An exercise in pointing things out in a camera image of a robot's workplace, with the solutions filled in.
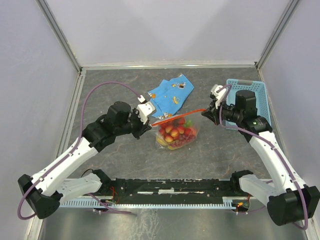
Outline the red berry cluster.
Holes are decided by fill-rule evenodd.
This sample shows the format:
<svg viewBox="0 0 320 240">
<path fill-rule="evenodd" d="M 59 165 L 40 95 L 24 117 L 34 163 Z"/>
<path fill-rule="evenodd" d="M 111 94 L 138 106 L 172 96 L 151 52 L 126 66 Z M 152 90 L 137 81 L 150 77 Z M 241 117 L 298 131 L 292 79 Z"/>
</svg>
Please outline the red berry cluster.
<svg viewBox="0 0 320 240">
<path fill-rule="evenodd" d="M 191 127 L 185 127 L 185 117 L 178 117 L 167 122 L 163 122 L 158 125 L 157 137 L 163 139 L 168 145 L 178 140 L 180 136 L 196 135 L 197 130 L 194 127 L 194 123 Z"/>
</svg>

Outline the yellow banana toy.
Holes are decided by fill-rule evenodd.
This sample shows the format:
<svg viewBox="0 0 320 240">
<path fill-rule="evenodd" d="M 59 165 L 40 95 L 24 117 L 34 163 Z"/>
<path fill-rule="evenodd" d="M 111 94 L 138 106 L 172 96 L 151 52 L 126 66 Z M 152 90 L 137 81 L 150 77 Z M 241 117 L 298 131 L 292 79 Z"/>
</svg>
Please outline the yellow banana toy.
<svg viewBox="0 0 320 240">
<path fill-rule="evenodd" d="M 169 150 L 175 150 L 175 147 L 172 147 L 171 145 L 167 144 L 162 138 L 156 137 L 155 138 L 156 144 L 161 149 L 169 149 Z"/>
</svg>

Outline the clear zip bag orange zipper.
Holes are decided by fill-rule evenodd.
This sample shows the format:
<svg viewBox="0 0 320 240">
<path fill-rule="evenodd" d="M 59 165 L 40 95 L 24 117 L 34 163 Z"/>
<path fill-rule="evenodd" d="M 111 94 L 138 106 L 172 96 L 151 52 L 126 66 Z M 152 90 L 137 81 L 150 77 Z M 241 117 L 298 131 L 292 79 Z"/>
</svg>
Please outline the clear zip bag orange zipper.
<svg viewBox="0 0 320 240">
<path fill-rule="evenodd" d="M 196 109 L 151 124 L 156 146 L 173 151 L 194 142 L 201 128 L 203 111 Z"/>
</svg>

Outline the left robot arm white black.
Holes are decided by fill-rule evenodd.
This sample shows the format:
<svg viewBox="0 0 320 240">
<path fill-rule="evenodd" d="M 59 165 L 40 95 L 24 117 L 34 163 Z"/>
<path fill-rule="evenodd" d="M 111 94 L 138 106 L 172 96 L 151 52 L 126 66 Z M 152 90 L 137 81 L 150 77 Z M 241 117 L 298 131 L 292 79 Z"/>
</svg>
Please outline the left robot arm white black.
<svg viewBox="0 0 320 240">
<path fill-rule="evenodd" d="M 66 182 L 66 178 L 80 165 L 113 144 L 116 137 L 131 134 L 139 139 L 152 128 L 149 121 L 155 111 L 154 105 L 149 101 L 142 102 L 136 108 L 131 108 L 122 101 L 111 105 L 107 113 L 88 124 L 75 142 L 56 160 L 32 176 L 23 174 L 17 180 L 22 193 L 18 217 L 25 219 L 21 214 L 24 202 L 31 207 L 34 216 L 45 219 L 62 203 L 81 195 L 106 195 L 111 189 L 111 180 L 100 169 L 71 182 Z"/>
</svg>

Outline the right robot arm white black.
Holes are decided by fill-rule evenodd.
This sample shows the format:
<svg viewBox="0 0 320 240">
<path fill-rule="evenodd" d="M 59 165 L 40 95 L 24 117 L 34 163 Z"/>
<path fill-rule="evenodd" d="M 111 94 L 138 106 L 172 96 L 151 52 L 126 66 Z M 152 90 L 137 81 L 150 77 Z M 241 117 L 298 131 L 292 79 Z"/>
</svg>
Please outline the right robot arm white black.
<svg viewBox="0 0 320 240">
<path fill-rule="evenodd" d="M 210 94 L 212 101 L 202 116 L 215 125 L 234 123 L 232 128 L 257 152 L 272 179 L 272 184 L 268 184 L 249 170 L 236 172 L 229 183 L 231 193 L 240 196 L 246 192 L 255 197 L 267 208 L 277 226 L 303 221 L 300 229 L 306 230 L 319 203 L 320 191 L 316 186 L 308 186 L 289 163 L 268 120 L 258 115 L 255 93 L 239 90 L 235 103 L 228 105 L 226 98 L 230 90 L 229 84 L 215 85 Z"/>
</svg>

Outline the green grapes bunch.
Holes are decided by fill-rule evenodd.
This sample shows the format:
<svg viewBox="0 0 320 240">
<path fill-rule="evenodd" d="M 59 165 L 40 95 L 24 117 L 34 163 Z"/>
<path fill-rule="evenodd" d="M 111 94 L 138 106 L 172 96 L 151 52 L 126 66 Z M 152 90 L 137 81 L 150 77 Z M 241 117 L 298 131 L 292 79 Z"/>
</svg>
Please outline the green grapes bunch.
<svg viewBox="0 0 320 240">
<path fill-rule="evenodd" d="M 191 127 L 192 125 L 193 125 L 193 121 L 192 121 L 191 119 L 187 119 L 186 122 L 185 122 L 185 124 L 184 124 L 184 126 L 185 126 L 186 128 L 189 128 L 189 127 Z"/>
</svg>

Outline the purple grapes bunch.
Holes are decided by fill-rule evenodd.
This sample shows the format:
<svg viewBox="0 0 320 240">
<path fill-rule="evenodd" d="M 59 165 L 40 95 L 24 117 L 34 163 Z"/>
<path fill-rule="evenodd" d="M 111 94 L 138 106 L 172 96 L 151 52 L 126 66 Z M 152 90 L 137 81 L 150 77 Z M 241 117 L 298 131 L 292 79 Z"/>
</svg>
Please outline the purple grapes bunch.
<svg viewBox="0 0 320 240">
<path fill-rule="evenodd" d="M 196 135 L 190 134 L 188 136 L 181 135 L 180 138 L 168 145 L 168 148 L 178 149 L 184 147 L 185 145 L 193 142 L 197 138 Z"/>
</svg>

